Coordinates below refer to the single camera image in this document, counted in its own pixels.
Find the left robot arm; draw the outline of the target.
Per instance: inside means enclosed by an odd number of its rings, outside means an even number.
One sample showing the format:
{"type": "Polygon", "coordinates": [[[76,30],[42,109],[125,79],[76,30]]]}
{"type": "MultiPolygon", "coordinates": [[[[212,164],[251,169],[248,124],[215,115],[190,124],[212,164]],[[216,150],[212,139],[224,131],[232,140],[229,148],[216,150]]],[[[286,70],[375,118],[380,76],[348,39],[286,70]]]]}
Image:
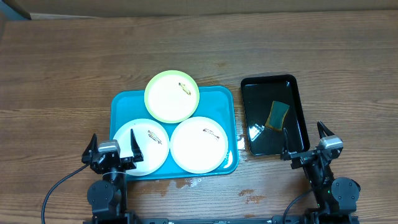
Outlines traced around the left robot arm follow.
{"type": "Polygon", "coordinates": [[[133,153],[121,157],[121,149],[116,140],[98,143],[94,134],[81,156],[81,161],[102,179],[91,184],[87,191],[87,201],[92,208],[91,223],[140,224],[134,211],[127,209],[127,170],[135,169],[144,160],[137,144],[134,131],[128,139],[133,153]]]}

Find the green yellow sponge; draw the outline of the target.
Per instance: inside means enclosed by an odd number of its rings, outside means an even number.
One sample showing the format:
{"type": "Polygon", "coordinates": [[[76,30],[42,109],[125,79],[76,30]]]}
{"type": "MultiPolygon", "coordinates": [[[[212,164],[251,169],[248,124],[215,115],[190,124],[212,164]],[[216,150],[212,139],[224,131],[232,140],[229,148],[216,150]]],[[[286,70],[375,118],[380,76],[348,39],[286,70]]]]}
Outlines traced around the green yellow sponge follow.
{"type": "Polygon", "coordinates": [[[273,101],[268,115],[265,127],[274,131],[282,131],[285,117],[290,109],[288,104],[279,101],[273,101]]]}

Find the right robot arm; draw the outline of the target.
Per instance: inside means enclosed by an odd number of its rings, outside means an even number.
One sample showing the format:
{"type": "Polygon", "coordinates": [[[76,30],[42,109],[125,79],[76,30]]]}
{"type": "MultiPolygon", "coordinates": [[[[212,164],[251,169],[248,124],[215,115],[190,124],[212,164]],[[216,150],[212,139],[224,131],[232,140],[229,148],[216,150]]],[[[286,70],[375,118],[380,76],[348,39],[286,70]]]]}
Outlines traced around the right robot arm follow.
{"type": "Polygon", "coordinates": [[[343,141],[330,131],[321,121],[317,123],[320,142],[311,151],[291,152],[293,144],[289,133],[283,129],[284,145],[280,158],[291,161],[291,168],[302,168],[310,182],[310,189],[295,198],[284,211],[281,223],[358,223],[358,217],[351,214],[356,211],[360,185],[347,177],[334,177],[330,168],[333,159],[339,158],[343,150],[343,141]],[[317,207],[308,208],[299,217],[288,216],[289,210],[299,200],[313,193],[317,207]]]}

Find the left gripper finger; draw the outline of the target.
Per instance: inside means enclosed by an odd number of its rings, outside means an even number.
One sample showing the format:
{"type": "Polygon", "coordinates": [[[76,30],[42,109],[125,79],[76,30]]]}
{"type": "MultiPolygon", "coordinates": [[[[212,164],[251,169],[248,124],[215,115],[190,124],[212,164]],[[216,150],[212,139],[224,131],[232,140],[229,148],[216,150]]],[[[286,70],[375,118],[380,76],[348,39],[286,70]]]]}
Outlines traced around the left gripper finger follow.
{"type": "Polygon", "coordinates": [[[131,129],[131,151],[133,153],[134,162],[142,162],[144,160],[141,149],[136,141],[133,129],[131,129]]]}
{"type": "Polygon", "coordinates": [[[84,164],[91,164],[93,160],[93,156],[98,152],[98,138],[97,135],[94,134],[91,137],[91,141],[88,144],[87,148],[84,150],[81,155],[81,162],[84,164]]]}

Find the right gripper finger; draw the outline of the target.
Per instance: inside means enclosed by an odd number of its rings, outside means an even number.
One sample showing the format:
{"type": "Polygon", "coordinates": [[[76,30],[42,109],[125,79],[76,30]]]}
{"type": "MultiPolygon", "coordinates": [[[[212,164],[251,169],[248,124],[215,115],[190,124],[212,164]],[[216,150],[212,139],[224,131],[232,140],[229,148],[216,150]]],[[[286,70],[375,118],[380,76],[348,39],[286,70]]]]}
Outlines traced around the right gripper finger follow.
{"type": "Polygon", "coordinates": [[[282,152],[280,154],[280,159],[283,161],[291,160],[292,153],[289,151],[290,146],[290,139],[289,139],[289,132],[286,128],[283,128],[283,135],[284,135],[284,143],[282,146],[282,152]]]}
{"type": "Polygon", "coordinates": [[[328,136],[333,136],[334,133],[330,131],[322,121],[317,122],[317,128],[318,128],[318,134],[320,139],[328,137],[328,136]]]}

